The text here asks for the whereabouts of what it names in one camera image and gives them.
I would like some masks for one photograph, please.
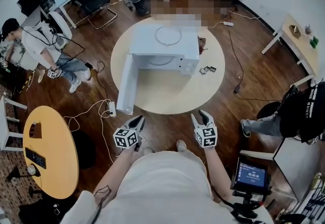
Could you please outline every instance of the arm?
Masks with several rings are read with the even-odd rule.
[[[12,55],[13,52],[14,52],[14,47],[15,47],[15,43],[13,43],[13,44],[9,47],[9,50],[8,50],[7,55],[6,55],[6,58],[5,58],[6,61],[10,61],[11,55]]]
[[[115,160],[113,165],[110,167],[110,169],[108,169],[106,174],[103,176],[103,178],[100,180],[99,184],[95,188],[94,194],[96,194],[96,192],[100,189],[106,191],[107,189],[105,188],[109,187],[110,195],[108,196],[108,199],[105,200],[105,203],[108,203],[115,198],[123,178],[131,167],[130,163],[133,152],[134,147],[123,150],[120,156]],[[108,191],[104,193],[97,193],[97,195],[95,196],[97,204],[99,204],[101,199],[107,196],[108,193]]]
[[[232,197],[231,180],[215,148],[205,148],[204,153],[207,158],[211,185],[224,200],[229,201]]]
[[[43,51],[41,52],[41,55],[50,64],[50,66],[52,67],[53,70],[56,70],[58,68],[58,66],[55,64],[51,54],[49,53],[49,51],[46,48],[43,49]]]

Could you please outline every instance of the small screen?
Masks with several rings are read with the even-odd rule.
[[[264,187],[266,171],[254,166],[240,163],[237,181],[254,186]]]

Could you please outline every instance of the extension cord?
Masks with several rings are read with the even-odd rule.
[[[234,26],[234,23],[231,23],[231,22],[223,22],[224,25],[227,25],[227,26]]]
[[[109,110],[110,110],[110,114],[111,114],[111,117],[116,117],[116,108],[115,108],[115,102],[112,101],[108,104],[109,106]]]

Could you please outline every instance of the white t-shirt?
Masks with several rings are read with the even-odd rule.
[[[49,43],[49,40],[42,35],[39,31],[35,30],[33,27],[26,26],[22,32],[22,44],[24,45],[26,51],[41,65],[49,69],[50,64],[44,59],[41,55],[41,52],[46,48],[51,54],[54,62],[57,62],[61,53],[55,49],[55,47],[46,45],[45,43]]]
[[[83,191],[61,224],[91,223],[97,211],[94,196]],[[264,207],[259,219],[273,221]],[[99,214],[96,224],[228,224],[237,223],[229,210],[212,200],[201,164],[177,152],[149,154],[137,160],[117,195]]]

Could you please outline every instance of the stool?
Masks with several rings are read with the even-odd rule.
[[[22,148],[18,148],[18,147],[7,147],[7,141],[9,137],[19,137],[22,138],[22,134],[21,133],[14,133],[14,132],[10,132],[8,129],[8,122],[12,121],[12,122],[19,122],[19,119],[17,118],[12,118],[12,117],[8,117],[7,113],[6,113],[6,103],[11,104],[13,106],[16,106],[18,108],[22,108],[22,109],[27,109],[27,106],[22,105],[20,103],[17,103],[15,101],[12,101],[8,98],[5,98],[4,96],[2,96],[1,100],[0,100],[0,150],[1,151],[14,151],[14,152],[22,152],[23,149]]]

